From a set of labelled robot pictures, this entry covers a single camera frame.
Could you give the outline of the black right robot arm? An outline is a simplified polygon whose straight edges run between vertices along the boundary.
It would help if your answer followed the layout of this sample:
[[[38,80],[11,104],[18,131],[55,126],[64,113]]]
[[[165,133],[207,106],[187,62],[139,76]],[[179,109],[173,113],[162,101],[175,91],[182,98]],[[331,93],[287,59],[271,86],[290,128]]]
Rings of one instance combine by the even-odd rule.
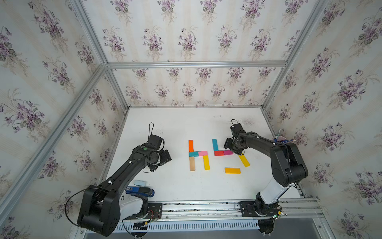
[[[293,142],[275,142],[257,133],[239,133],[225,140],[224,148],[237,155],[243,155],[246,149],[254,149],[269,157],[272,179],[256,195],[257,208],[274,205],[291,185],[308,177],[308,169],[296,144]]]

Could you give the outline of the orange wooden block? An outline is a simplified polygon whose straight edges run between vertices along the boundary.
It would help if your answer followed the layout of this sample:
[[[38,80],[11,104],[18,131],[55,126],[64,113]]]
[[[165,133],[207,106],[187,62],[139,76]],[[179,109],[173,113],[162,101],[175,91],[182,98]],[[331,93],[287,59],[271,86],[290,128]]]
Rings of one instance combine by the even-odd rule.
[[[194,142],[193,142],[193,140],[189,140],[189,152],[194,152]]]

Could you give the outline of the magenta wooden block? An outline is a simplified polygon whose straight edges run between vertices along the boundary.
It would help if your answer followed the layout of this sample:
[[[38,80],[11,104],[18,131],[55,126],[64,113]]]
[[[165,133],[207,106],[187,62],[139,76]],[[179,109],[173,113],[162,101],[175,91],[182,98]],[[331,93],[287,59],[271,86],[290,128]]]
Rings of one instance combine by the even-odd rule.
[[[224,150],[224,151],[223,151],[223,154],[224,154],[225,156],[227,156],[227,155],[233,155],[234,153],[233,153],[231,150]]]

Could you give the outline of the long teal wooden block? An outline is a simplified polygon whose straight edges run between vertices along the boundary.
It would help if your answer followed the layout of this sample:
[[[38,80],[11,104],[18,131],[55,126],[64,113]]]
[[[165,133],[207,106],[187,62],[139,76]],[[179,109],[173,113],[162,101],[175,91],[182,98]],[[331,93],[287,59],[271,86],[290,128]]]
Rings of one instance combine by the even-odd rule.
[[[214,151],[219,151],[217,139],[212,139],[212,145]]]

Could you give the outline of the natural wood block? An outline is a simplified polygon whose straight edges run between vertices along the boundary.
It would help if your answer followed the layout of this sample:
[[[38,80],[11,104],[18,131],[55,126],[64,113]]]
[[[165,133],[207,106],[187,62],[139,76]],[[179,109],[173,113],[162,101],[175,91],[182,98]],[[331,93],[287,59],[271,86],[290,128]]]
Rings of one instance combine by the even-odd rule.
[[[190,162],[190,171],[191,172],[196,171],[195,158],[190,157],[189,162]]]

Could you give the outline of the red wooden block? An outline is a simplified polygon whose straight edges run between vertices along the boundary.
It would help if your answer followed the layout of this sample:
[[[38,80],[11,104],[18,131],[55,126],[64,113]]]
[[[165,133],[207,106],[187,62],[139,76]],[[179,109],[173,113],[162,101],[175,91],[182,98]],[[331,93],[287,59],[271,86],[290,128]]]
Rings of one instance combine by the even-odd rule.
[[[221,150],[214,151],[214,155],[215,156],[224,156],[224,151],[221,151]]]

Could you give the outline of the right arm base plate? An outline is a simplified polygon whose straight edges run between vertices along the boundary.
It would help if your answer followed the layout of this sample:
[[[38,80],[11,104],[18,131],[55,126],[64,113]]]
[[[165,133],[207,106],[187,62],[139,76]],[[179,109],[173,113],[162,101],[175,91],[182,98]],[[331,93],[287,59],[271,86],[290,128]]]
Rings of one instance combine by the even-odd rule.
[[[241,201],[236,210],[242,217],[275,217],[279,214],[280,207],[277,203],[265,204],[261,200]]]

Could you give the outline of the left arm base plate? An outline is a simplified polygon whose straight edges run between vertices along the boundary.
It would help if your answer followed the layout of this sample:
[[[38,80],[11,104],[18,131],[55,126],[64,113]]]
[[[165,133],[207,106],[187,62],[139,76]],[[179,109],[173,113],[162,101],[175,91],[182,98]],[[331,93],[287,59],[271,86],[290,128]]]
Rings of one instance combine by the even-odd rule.
[[[163,203],[148,203],[146,213],[138,213],[129,217],[123,218],[124,220],[158,220],[162,218]]]

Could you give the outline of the amber yellow wooden block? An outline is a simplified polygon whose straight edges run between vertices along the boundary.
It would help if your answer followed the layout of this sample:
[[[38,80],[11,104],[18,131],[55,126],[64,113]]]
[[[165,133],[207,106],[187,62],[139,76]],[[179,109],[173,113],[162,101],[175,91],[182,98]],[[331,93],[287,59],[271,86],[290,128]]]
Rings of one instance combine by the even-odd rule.
[[[225,168],[224,169],[225,174],[241,174],[240,168]]]

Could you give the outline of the small teal wooden block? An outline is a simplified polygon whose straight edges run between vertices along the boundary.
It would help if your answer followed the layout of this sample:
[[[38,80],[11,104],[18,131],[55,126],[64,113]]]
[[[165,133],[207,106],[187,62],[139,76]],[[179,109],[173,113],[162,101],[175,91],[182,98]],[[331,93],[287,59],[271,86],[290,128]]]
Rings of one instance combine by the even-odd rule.
[[[198,151],[189,152],[189,157],[198,157],[198,156],[199,156],[199,152]]]

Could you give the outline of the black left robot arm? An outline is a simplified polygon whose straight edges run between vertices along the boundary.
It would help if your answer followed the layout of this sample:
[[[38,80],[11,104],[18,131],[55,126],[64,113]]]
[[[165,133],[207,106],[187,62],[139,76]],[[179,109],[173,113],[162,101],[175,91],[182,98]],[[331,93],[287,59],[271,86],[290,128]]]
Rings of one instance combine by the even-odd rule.
[[[157,161],[169,161],[168,150],[155,151],[148,146],[138,146],[111,177],[99,186],[90,185],[84,190],[77,224],[105,237],[117,227],[121,219],[119,199],[128,184],[150,163],[158,165]]]

